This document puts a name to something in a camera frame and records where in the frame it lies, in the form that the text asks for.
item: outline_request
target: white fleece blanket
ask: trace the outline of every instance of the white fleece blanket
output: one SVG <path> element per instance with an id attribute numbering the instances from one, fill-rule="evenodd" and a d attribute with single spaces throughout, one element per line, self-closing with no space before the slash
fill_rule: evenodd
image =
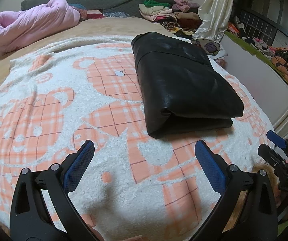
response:
<path id="1" fill-rule="evenodd" d="M 11 61 L 0 87 L 0 221 L 9 226 L 22 168 L 45 170 L 86 139 L 95 157 L 69 194 L 83 219 L 106 241 L 184 240 L 204 222 L 215 193 L 194 155 L 204 139 L 227 163 L 251 171 L 273 126 L 247 89 L 210 60 L 244 102 L 229 129 L 147 135 L 128 36 L 71 38 Z M 50 214 L 62 228 L 49 196 Z"/>

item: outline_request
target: pink comforter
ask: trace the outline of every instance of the pink comforter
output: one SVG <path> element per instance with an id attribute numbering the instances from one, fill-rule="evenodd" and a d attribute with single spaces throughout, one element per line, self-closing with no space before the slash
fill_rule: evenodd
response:
<path id="1" fill-rule="evenodd" d="M 72 28 L 79 18 L 66 0 L 50 0 L 27 11 L 0 12 L 0 56 Z"/>

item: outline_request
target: metal screw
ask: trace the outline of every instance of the metal screw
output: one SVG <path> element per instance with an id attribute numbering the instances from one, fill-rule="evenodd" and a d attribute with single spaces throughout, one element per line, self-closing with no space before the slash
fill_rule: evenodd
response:
<path id="1" fill-rule="evenodd" d="M 229 169 L 230 169 L 231 171 L 233 171 L 233 172 L 236 172 L 236 171 L 237 171 L 237 165 L 231 165 L 231 166 L 229 167 Z"/>
<path id="2" fill-rule="evenodd" d="M 57 163 L 52 164 L 52 166 L 50 168 L 51 168 L 51 170 L 56 171 L 57 169 L 59 169 L 59 164 L 57 164 Z"/>
<path id="3" fill-rule="evenodd" d="M 28 173 L 28 171 L 29 171 L 28 168 L 24 168 L 24 169 L 21 171 L 21 173 L 24 174 L 24 175 L 26 175 L 26 174 Z"/>
<path id="4" fill-rule="evenodd" d="M 265 171 L 264 169 L 260 169 L 260 174 L 261 174 L 262 176 L 266 176 L 266 171 Z"/>

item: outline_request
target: black leather garment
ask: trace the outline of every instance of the black leather garment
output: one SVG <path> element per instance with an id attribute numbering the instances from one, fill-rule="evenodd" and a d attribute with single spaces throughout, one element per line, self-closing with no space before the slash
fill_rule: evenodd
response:
<path id="1" fill-rule="evenodd" d="M 231 127 L 243 102 L 204 50 L 159 33 L 132 41 L 148 135 Z"/>

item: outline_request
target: blue gripper pad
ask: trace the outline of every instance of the blue gripper pad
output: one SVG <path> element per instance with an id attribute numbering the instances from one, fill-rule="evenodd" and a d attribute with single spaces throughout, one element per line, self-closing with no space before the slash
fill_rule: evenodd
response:
<path id="1" fill-rule="evenodd" d="M 63 177 L 63 189 L 66 194 L 77 188 L 79 181 L 94 157 L 94 152 L 94 143 L 88 140 L 86 146 L 82 149 Z"/>
<path id="2" fill-rule="evenodd" d="M 269 130 L 266 133 L 266 137 L 268 140 L 270 140 L 271 142 L 273 142 L 276 146 L 278 146 L 280 149 L 286 148 L 286 143 L 285 143 L 285 139 L 280 137 L 278 134 L 276 134 L 275 132 Z"/>
<path id="3" fill-rule="evenodd" d="M 213 159 L 212 151 L 203 140 L 195 144 L 195 156 L 200 163 L 208 181 L 215 192 L 224 194 L 226 190 L 226 177 L 216 161 Z"/>

